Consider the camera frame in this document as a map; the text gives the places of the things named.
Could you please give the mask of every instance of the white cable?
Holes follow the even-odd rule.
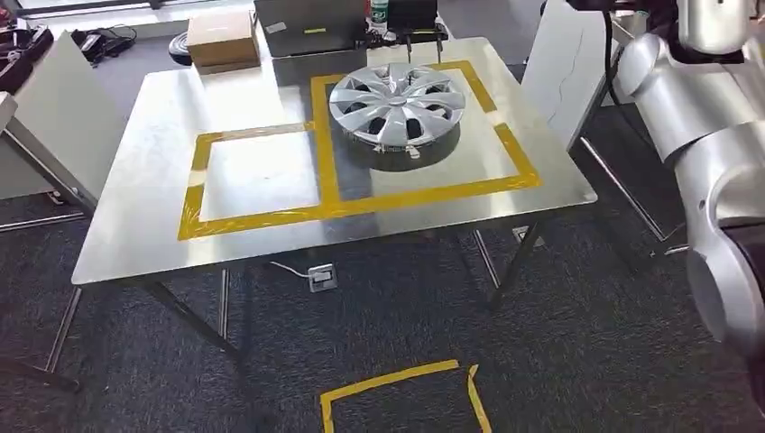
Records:
[[[273,265],[276,265],[276,266],[279,266],[280,268],[282,268],[282,269],[284,269],[284,270],[286,270],[286,271],[290,271],[290,272],[294,273],[295,275],[297,275],[297,276],[299,276],[299,277],[301,277],[301,278],[310,278],[310,277],[309,277],[308,275],[306,275],[305,273],[300,273],[300,272],[297,272],[297,271],[295,271],[294,269],[292,269],[290,266],[287,266],[287,265],[285,265],[285,264],[281,264],[281,263],[277,263],[277,262],[269,262],[269,263],[270,263],[270,264],[273,264]]]

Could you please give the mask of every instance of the yellow tape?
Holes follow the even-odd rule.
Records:
[[[340,201],[335,172],[335,155],[332,152],[332,138],[329,135],[329,112],[327,110],[327,85],[337,83],[343,76],[330,75],[311,79],[311,104],[316,130],[318,158],[318,191],[322,203]]]
[[[411,379],[412,377],[422,376],[425,374],[454,370],[457,367],[459,367],[459,362],[456,359],[452,359],[450,361],[442,361],[440,363],[408,368],[397,373],[385,374],[383,376],[374,377],[373,379],[368,379],[366,381],[347,385],[343,388],[338,388],[330,392],[325,392],[321,394],[321,397],[319,397],[319,401],[321,403],[321,419],[324,423],[324,432],[332,433],[335,431],[335,425],[332,423],[332,401],[342,399],[343,397],[357,394],[359,392],[364,392],[378,386],[404,381]]]
[[[445,61],[442,63],[435,63],[428,66],[437,70],[446,70],[446,69],[461,70],[462,75],[465,76],[465,79],[467,80],[467,84],[469,84],[470,88],[473,90],[475,99],[478,99],[478,104],[481,105],[481,108],[484,110],[484,113],[491,113],[492,111],[497,111],[497,105],[494,103],[491,95],[489,95],[489,92],[486,91],[486,88],[484,87],[484,83],[482,83],[481,79],[478,78],[478,74],[475,72],[475,69],[473,69],[473,65],[471,65],[469,61],[467,60]]]
[[[469,61],[449,61],[429,66],[440,70],[461,70],[481,108],[486,113],[496,111],[497,106]],[[510,127],[507,124],[499,124],[494,127],[494,131],[502,141],[502,145],[511,157],[513,164],[518,169],[519,174],[516,176],[342,201],[340,199],[339,187],[337,186],[335,155],[333,153],[332,138],[329,130],[329,112],[327,109],[327,86],[337,83],[342,77],[343,75],[329,75],[315,77],[311,80],[311,104],[314,117],[312,122],[202,134],[197,139],[197,148],[191,164],[193,171],[206,170],[214,142],[272,134],[314,131],[317,146],[318,189],[321,203],[313,207],[299,207],[248,216],[233,216],[214,221],[199,221],[204,184],[189,185],[180,220],[179,240],[328,218],[350,217],[401,207],[412,207],[439,201],[481,196],[495,192],[533,188],[542,184],[539,174],[526,157],[526,154],[512,134]]]
[[[478,418],[478,424],[481,426],[483,433],[491,433],[492,425],[489,423],[488,417],[486,417],[486,411],[484,405],[481,403],[481,397],[478,396],[478,390],[475,388],[474,377],[478,371],[478,364],[470,367],[470,371],[467,374],[467,395],[470,397],[470,402],[473,403],[473,410],[475,411],[475,417]]]

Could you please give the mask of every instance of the table leg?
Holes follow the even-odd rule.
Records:
[[[481,258],[484,259],[486,270],[489,272],[489,276],[492,277],[492,283],[494,283],[494,288],[499,289],[500,278],[497,276],[497,271],[494,268],[494,263],[492,262],[492,256],[489,254],[489,249],[486,248],[484,237],[481,235],[481,232],[479,230],[473,231],[473,237],[475,238],[475,243],[478,244],[478,251],[481,252]]]
[[[172,313],[182,318],[186,323],[191,325],[199,334],[206,339],[210,344],[215,345],[227,355],[234,359],[239,358],[239,351],[236,350],[225,338],[220,336],[215,329],[210,327],[202,318],[197,316],[188,305],[181,302],[172,292],[161,282],[153,282],[151,284],[143,286],[150,295],[158,300],[162,305],[169,309]]]
[[[518,247],[518,251],[512,257],[510,263],[507,265],[507,269],[504,272],[500,287],[492,293],[492,297],[489,299],[489,306],[492,309],[500,307],[502,302],[502,296],[510,289],[515,282],[515,277],[518,276],[518,272],[521,269],[521,262],[525,259],[531,251],[534,249],[534,243],[537,242],[539,234],[541,233],[542,223],[537,222],[529,226],[529,230],[526,231],[526,235],[523,236],[521,246]]]
[[[56,333],[56,339],[53,340],[51,354],[48,355],[48,363],[45,365],[45,371],[47,372],[54,373],[56,371],[56,365],[59,363],[59,358],[61,358],[61,350],[63,350],[64,342],[67,340],[69,327],[72,320],[74,320],[74,314],[77,312],[80,297],[82,297],[82,289],[75,287],[71,297],[69,297],[67,309],[64,311],[64,318],[59,325],[59,332]]]
[[[46,372],[41,368],[21,363],[14,359],[0,358],[0,372],[15,374],[37,382],[46,383],[66,392],[79,391],[78,381],[60,376],[56,373]]]
[[[228,339],[228,286],[230,283],[228,269],[220,272],[220,305],[217,311],[217,332]]]

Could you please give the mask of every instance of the water bottle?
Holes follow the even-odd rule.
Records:
[[[388,0],[372,0],[370,18],[377,32],[388,30]]]

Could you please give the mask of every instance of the floor socket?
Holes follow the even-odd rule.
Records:
[[[309,286],[312,293],[336,289],[335,265],[329,263],[309,268]]]
[[[515,240],[520,244],[527,231],[529,231],[529,226],[515,227],[512,229],[512,235],[515,236]],[[534,248],[539,248],[540,246],[545,246],[545,241],[542,239],[542,236],[538,237],[537,242],[534,243]]]

